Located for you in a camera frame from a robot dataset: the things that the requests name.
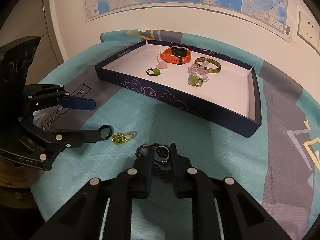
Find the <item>gray stripe on tablecloth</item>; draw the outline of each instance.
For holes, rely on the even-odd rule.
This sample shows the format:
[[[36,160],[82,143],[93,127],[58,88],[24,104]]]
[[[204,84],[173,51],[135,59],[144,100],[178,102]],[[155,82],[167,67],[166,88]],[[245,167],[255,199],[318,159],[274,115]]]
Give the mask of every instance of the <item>gray stripe on tablecloth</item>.
[[[277,220],[293,240],[300,240],[308,229],[313,189],[310,171],[301,158],[289,130],[304,130],[305,113],[297,107],[303,88],[285,73],[264,61],[259,76],[267,104],[268,170],[262,206]],[[302,144],[310,140],[308,133],[295,137]]]
[[[35,115],[34,124],[46,131],[52,129],[79,129],[120,89],[121,87],[119,86],[99,80],[94,66],[89,66],[85,72],[66,84],[65,90],[74,96],[94,99],[97,103],[96,108],[93,111],[87,111],[65,109],[61,106],[50,107],[39,111]]]

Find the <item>orange watch strap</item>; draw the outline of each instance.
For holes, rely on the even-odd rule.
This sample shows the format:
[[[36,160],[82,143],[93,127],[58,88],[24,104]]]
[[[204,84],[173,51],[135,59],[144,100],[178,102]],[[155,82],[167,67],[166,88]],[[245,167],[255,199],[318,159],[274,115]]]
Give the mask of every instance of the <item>orange watch strap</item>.
[[[179,64],[180,59],[182,59],[182,64],[188,63],[191,61],[191,51],[187,49],[187,55],[185,57],[177,57],[171,55],[172,48],[167,48],[163,53],[160,53],[160,58],[168,63]]]

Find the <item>silver screw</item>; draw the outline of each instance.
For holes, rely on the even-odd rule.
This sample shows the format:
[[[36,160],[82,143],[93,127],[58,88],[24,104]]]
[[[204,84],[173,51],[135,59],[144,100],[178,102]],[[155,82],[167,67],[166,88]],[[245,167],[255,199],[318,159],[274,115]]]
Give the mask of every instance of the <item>silver screw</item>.
[[[131,169],[128,169],[128,171],[127,171],[127,173],[129,174],[129,175],[136,175],[137,174],[137,169],[135,169],[135,168],[131,168]]]
[[[62,135],[61,135],[61,134],[57,134],[57,135],[56,135],[56,139],[57,139],[58,141],[60,141],[60,140],[62,139]]]
[[[189,168],[189,169],[187,169],[187,172],[189,173],[189,174],[192,174],[192,175],[194,175],[194,174],[197,174],[197,172],[198,172],[198,170],[196,169],[196,168]]]
[[[41,161],[45,161],[47,159],[47,155],[45,155],[44,153],[42,153],[41,155],[40,155],[40,160]]]
[[[92,178],[90,179],[90,184],[92,186],[98,185],[100,183],[100,180],[98,178]]]
[[[235,183],[235,180],[233,178],[225,178],[224,182],[227,183],[228,185],[233,185]]]
[[[14,193],[14,196],[19,199],[19,200],[22,200],[22,195],[19,193],[19,192],[15,192]]]

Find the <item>barcode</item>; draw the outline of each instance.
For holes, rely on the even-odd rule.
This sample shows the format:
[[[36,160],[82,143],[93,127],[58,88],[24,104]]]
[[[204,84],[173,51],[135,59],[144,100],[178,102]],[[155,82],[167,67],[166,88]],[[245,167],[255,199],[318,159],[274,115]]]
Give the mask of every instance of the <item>barcode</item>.
[[[287,25],[286,29],[285,29],[285,34],[289,35],[290,33],[290,26]]]

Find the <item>white wall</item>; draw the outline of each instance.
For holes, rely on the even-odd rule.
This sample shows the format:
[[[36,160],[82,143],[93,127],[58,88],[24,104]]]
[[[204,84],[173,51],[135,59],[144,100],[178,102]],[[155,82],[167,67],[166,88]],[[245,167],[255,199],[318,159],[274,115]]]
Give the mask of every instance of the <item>white wall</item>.
[[[289,2],[289,13],[296,18],[291,31],[297,33],[299,10],[314,18],[302,0]],[[248,21],[196,8],[144,8],[88,22],[84,0],[50,0],[50,6],[64,60],[100,43],[100,34],[104,32],[126,29],[185,32],[219,40],[261,57],[292,77],[320,103],[320,55],[296,34],[289,43]],[[181,20],[168,17],[177,13],[189,17]]]

